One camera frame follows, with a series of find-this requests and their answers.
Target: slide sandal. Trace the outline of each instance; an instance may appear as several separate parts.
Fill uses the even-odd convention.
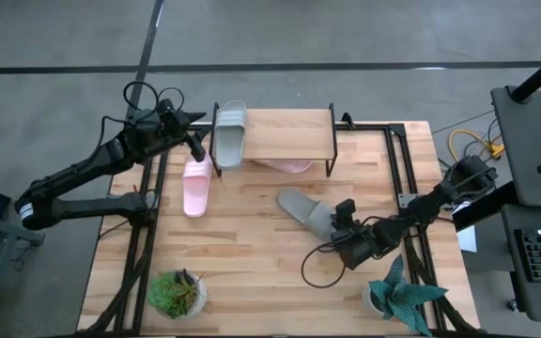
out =
[[[236,169],[241,165],[246,116],[247,108],[241,101],[230,101],[218,112],[214,127],[214,151],[216,164],[221,169]]]
[[[301,160],[257,160],[257,162],[288,174],[301,174],[312,165],[312,161]]]
[[[183,172],[183,211],[187,217],[202,217],[206,213],[211,176],[212,160],[208,154],[201,162],[189,156]]]
[[[279,206],[323,242],[331,241],[335,228],[331,215],[335,210],[326,204],[312,200],[293,189],[283,189],[277,197]]]

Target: succulent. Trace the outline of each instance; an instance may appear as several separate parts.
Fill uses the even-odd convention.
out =
[[[414,306],[435,300],[448,290],[437,286],[408,284],[402,276],[403,271],[404,261],[402,255],[399,255],[383,281],[369,282],[371,301],[383,312],[383,319],[387,320],[395,315],[411,330],[431,337],[427,324]]]
[[[147,294],[149,305],[172,318],[186,315],[197,300],[198,282],[185,269],[154,277]]]

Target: concrete floor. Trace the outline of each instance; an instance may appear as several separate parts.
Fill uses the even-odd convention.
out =
[[[137,65],[153,0],[0,0],[0,67]],[[450,1],[168,0],[152,65],[259,62],[435,62],[541,60],[541,0]],[[491,109],[489,90],[518,84],[535,69],[373,70],[149,74],[177,86],[185,110],[214,101],[255,107],[324,107],[357,120],[428,120],[437,131]],[[0,75],[0,192],[17,197],[29,183],[86,157],[103,115],[122,117],[122,87],[134,74]],[[142,97],[142,106],[150,98]],[[494,115],[457,128],[485,134]],[[118,126],[109,125],[107,135]],[[447,137],[434,135],[453,162]],[[470,140],[456,138],[458,153]],[[499,184],[506,158],[491,162]],[[103,177],[69,193],[101,197]],[[12,271],[0,293],[0,337],[73,332],[100,220],[64,222]],[[509,313],[507,275],[468,266],[483,329],[541,336],[541,323]]]

